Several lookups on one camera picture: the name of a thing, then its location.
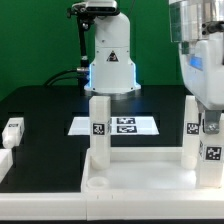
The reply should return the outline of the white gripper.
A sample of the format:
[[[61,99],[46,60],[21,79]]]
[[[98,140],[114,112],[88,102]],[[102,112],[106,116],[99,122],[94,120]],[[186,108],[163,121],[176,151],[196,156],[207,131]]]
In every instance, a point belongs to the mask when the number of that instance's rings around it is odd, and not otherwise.
[[[179,57],[184,85],[209,109],[204,111],[204,132],[218,134],[224,110],[224,34],[210,34],[191,45],[189,54],[179,50]]]

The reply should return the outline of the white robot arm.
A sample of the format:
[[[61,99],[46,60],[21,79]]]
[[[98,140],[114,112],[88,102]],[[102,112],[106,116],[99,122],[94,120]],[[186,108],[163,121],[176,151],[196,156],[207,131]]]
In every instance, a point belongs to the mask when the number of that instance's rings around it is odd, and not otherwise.
[[[168,2],[184,85],[198,100],[203,131],[217,134],[224,110],[224,0]],[[96,24],[95,59],[86,89],[113,94],[138,88],[130,60],[130,24],[116,0],[85,0],[84,12]]]

